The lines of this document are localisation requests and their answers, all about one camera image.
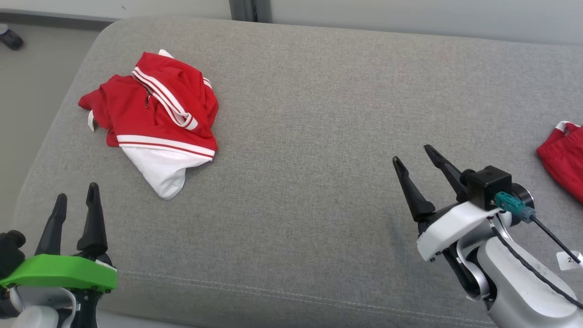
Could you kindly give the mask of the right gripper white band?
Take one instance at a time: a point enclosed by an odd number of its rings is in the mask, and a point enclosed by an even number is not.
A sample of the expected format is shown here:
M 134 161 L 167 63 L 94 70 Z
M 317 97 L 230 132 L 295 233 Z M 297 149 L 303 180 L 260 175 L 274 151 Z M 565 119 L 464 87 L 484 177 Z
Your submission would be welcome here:
M 429 261 L 436 253 L 442 252 L 478 227 L 487 217 L 500 212 L 501 208 L 494 207 L 493 210 L 484 210 L 467 201 L 468 190 L 460 180 L 461 172 L 430 144 L 424 145 L 424 150 L 433 165 L 443 172 L 456 193 L 456 201 L 461 203 L 455 205 L 436 222 L 429 225 L 417 239 L 417 250 L 424 261 Z M 425 199 L 419 191 L 400 158 L 394 156 L 392 163 L 414 222 L 427 222 L 428 218 L 435 213 L 435 205 Z

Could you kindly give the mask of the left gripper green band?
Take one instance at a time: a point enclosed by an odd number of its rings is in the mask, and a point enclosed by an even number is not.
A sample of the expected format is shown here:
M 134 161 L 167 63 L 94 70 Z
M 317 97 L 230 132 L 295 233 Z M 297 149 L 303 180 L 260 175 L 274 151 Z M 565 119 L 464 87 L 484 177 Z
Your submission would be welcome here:
M 90 183 L 86 195 L 87 215 L 79 256 L 61 256 L 62 226 L 66 220 L 67 196 L 61 193 L 36 247 L 37 256 L 25 259 L 1 279 L 4 300 L 12 310 L 2 309 L 2 318 L 13 318 L 14 328 L 97 328 L 97 305 L 118 288 L 118 272 L 97 258 L 108 250 L 100 190 Z

